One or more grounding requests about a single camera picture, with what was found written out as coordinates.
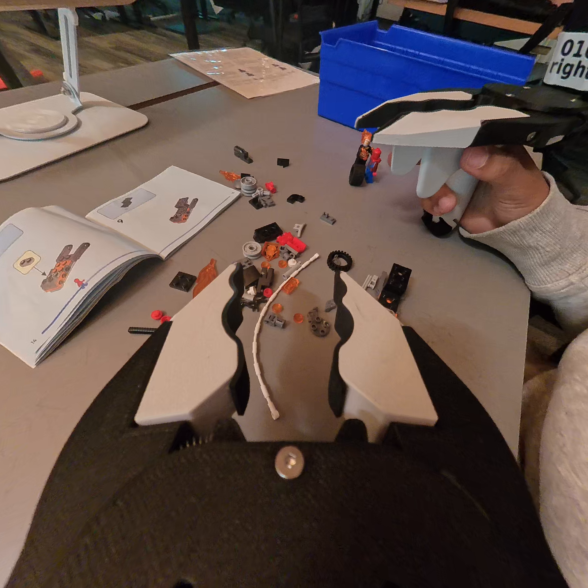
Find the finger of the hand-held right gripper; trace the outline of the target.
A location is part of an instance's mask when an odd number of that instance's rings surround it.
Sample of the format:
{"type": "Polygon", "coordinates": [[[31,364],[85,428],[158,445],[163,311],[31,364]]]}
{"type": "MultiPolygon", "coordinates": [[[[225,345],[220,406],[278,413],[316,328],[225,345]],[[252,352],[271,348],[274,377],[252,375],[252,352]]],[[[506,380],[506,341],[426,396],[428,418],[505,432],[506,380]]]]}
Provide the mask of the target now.
{"type": "Polygon", "coordinates": [[[359,116],[355,129],[381,131],[413,112],[458,111],[476,106],[480,91],[430,91],[388,100],[359,116]]]}
{"type": "Polygon", "coordinates": [[[521,117],[528,117],[528,114],[496,106],[413,112],[375,133],[372,142],[424,148],[466,148],[472,145],[482,121],[521,117]]]}

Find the printed paper sheet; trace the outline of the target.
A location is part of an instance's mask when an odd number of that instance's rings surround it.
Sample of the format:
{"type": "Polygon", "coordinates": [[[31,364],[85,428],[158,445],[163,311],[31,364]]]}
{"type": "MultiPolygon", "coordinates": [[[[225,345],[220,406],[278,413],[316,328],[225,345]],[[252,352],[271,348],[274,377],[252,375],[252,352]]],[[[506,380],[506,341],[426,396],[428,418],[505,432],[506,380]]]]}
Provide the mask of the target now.
{"type": "Polygon", "coordinates": [[[316,75],[252,48],[191,51],[171,56],[247,99],[319,84],[316,75]]]}

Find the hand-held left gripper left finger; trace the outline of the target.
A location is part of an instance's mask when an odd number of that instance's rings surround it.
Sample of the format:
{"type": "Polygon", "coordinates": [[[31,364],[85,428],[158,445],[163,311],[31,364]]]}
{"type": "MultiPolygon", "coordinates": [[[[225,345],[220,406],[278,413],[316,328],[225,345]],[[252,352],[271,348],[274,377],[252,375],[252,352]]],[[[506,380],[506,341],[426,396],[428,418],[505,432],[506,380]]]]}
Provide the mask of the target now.
{"type": "Polygon", "coordinates": [[[196,430],[212,430],[217,421],[245,413],[249,374],[237,336],[243,293],[243,268],[233,263],[173,317],[136,424],[191,422],[196,430]]]}

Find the blue plastic bin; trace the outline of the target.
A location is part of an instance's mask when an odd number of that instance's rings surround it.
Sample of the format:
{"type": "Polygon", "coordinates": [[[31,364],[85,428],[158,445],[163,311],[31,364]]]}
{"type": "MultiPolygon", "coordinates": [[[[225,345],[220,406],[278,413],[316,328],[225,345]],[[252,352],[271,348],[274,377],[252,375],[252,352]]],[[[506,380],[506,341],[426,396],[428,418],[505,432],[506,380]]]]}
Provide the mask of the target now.
{"type": "Polygon", "coordinates": [[[532,55],[376,21],[321,33],[318,115],[349,128],[387,100],[425,91],[523,85],[532,55]]]}

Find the person's right hand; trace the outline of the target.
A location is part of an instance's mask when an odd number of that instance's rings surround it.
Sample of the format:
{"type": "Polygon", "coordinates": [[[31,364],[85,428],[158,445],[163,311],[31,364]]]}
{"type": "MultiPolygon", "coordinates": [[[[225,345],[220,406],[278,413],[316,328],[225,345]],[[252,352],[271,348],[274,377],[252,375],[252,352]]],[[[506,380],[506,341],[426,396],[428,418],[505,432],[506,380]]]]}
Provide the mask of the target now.
{"type": "Polygon", "coordinates": [[[471,146],[460,167],[479,180],[460,227],[470,234],[492,231],[533,212],[550,185],[523,146],[471,146]]]}

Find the lego instruction booklet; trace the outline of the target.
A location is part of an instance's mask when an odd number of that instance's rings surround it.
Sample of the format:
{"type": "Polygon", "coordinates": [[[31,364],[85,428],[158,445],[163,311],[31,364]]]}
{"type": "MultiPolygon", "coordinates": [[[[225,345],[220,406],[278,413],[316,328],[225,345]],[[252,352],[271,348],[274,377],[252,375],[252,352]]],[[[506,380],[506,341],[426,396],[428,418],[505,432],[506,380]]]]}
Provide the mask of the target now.
{"type": "Polygon", "coordinates": [[[35,367],[127,271],[165,260],[240,191],[170,166],[80,217],[28,208],[1,225],[1,345],[35,367]]]}

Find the large orange lego flame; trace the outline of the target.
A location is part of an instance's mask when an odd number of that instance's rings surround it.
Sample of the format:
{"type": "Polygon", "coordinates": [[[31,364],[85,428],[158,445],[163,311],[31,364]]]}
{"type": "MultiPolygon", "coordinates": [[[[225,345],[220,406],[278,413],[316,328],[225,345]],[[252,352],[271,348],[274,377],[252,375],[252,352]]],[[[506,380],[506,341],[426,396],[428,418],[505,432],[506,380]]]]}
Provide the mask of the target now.
{"type": "Polygon", "coordinates": [[[194,288],[192,290],[192,297],[195,298],[199,293],[201,293],[202,290],[204,290],[217,276],[217,261],[212,258],[209,263],[198,273],[194,288]]]}

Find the person's right forearm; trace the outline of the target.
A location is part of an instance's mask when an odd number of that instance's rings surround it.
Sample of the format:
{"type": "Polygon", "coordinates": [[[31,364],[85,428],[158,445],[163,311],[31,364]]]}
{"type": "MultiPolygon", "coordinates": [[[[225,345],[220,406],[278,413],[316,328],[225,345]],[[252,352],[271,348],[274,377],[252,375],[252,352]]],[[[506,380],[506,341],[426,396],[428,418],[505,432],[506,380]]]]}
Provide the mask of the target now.
{"type": "Polygon", "coordinates": [[[543,176],[550,192],[533,212],[491,231],[460,233],[509,258],[535,298],[577,335],[587,329],[587,207],[570,203],[553,177],[543,176]]]}

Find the dark grey orange lego assembly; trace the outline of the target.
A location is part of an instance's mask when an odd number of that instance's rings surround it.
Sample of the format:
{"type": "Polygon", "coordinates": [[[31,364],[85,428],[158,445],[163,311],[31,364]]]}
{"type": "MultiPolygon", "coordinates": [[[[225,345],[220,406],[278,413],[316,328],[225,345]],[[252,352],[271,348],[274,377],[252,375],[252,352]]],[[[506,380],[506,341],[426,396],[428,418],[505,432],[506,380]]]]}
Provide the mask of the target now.
{"type": "Polygon", "coordinates": [[[398,313],[398,307],[402,296],[408,288],[411,273],[410,268],[395,263],[382,286],[378,302],[394,315],[398,313]]]}

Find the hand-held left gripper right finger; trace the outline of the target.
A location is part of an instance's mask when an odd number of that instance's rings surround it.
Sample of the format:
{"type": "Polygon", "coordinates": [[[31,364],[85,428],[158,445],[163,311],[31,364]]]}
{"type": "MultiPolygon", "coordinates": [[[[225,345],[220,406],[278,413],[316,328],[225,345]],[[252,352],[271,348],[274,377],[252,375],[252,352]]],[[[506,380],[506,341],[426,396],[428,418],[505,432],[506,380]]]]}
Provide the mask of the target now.
{"type": "Polygon", "coordinates": [[[380,443],[391,423],[436,424],[400,321],[344,272],[334,274],[334,301],[340,337],[328,386],[334,415],[362,421],[370,443],[380,443]]]}

